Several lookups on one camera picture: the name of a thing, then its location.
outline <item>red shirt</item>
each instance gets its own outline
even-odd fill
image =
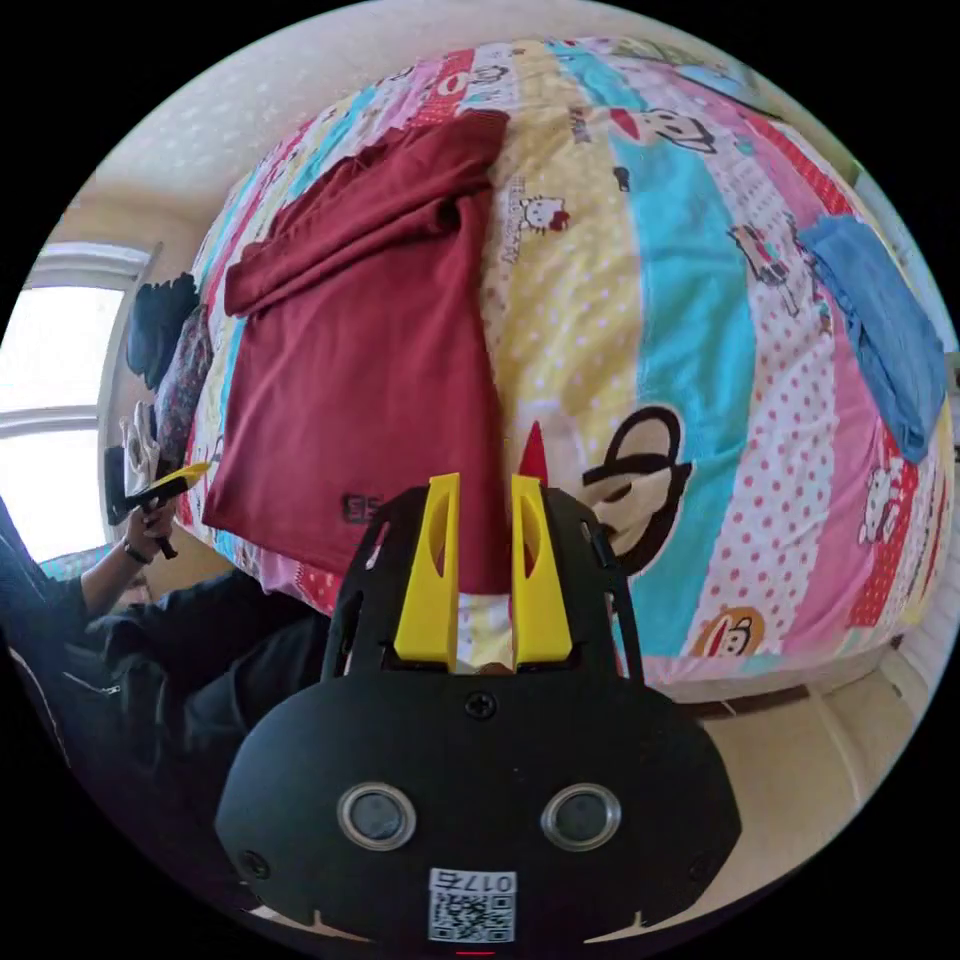
[[[509,592],[500,408],[478,304],[507,116],[389,130],[226,276],[246,315],[203,522],[346,572],[376,506],[460,473],[460,589]]]

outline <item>bed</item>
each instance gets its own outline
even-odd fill
[[[478,295],[505,473],[538,424],[550,484],[617,532],[647,679],[675,698],[872,668],[921,621],[945,564],[949,408],[926,459],[905,463],[796,241],[823,213],[869,214],[794,129],[689,66],[629,38],[486,44],[293,131],[233,187],[196,256],[214,354],[187,462],[222,449],[245,324],[224,313],[224,275],[244,246],[389,127],[503,110]],[[670,464],[662,490],[631,466],[651,452]],[[215,471],[182,498],[180,523],[265,588],[329,612],[337,571],[203,524]],[[463,595],[463,669],[511,657],[507,598]]]

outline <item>pillow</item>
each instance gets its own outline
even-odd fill
[[[172,469],[183,466],[193,415],[212,359],[207,308],[200,304],[183,324],[153,403],[160,456]]]

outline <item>printed label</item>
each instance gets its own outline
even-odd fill
[[[430,940],[441,943],[512,943],[516,873],[430,871]]]

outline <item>blue towel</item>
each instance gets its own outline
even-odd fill
[[[947,389],[943,344],[874,231],[849,215],[798,233],[847,333],[880,416],[904,459],[919,463]]]

